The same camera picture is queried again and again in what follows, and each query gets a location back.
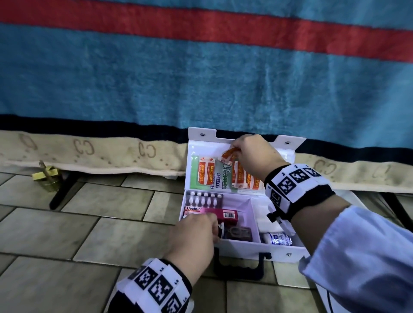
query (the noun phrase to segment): brass object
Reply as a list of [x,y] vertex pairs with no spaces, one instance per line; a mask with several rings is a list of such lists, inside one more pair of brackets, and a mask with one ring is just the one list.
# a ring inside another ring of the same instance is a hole
[[33,181],[36,181],[48,192],[56,192],[62,185],[62,174],[53,166],[46,166],[43,161],[39,162],[42,172],[32,174]]

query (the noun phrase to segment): black metal leg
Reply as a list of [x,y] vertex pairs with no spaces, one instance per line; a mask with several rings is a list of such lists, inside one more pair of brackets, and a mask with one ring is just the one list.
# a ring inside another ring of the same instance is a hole
[[79,179],[81,173],[80,172],[70,172],[67,178],[63,181],[60,189],[56,192],[55,196],[49,203],[49,207],[51,210],[56,210],[56,208],[60,205],[63,201],[64,197],[66,197],[69,190],[73,187],[73,185]]
[[387,202],[389,207],[392,209],[396,217],[399,219],[400,223],[402,223],[402,225],[406,229],[413,232],[413,221],[407,214],[402,204],[397,199],[396,195],[392,192],[381,192],[380,194],[382,195],[383,199]]

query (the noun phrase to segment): wristband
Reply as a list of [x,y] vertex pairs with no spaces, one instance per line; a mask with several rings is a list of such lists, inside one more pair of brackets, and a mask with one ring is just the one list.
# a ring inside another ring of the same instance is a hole
[[291,164],[277,171],[276,175],[273,171],[265,179],[265,194],[276,208],[268,215],[272,222],[277,217],[291,222],[292,217],[304,207],[317,205],[335,194],[330,181],[307,164]]
[[178,312],[190,297],[192,288],[184,278],[187,280],[173,264],[155,258],[147,260],[116,287],[144,313],[172,313]]

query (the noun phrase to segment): left hand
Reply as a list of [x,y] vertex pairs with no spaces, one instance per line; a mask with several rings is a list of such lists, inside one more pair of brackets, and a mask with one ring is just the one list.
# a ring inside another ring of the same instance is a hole
[[164,258],[178,267],[193,286],[211,262],[218,241],[215,214],[190,214],[171,229]]

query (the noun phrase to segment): right hand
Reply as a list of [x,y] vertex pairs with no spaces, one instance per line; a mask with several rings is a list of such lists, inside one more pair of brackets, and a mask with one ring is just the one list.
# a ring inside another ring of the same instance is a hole
[[238,160],[248,173],[261,181],[276,168],[289,164],[261,135],[243,135],[231,146],[241,149],[236,152]]

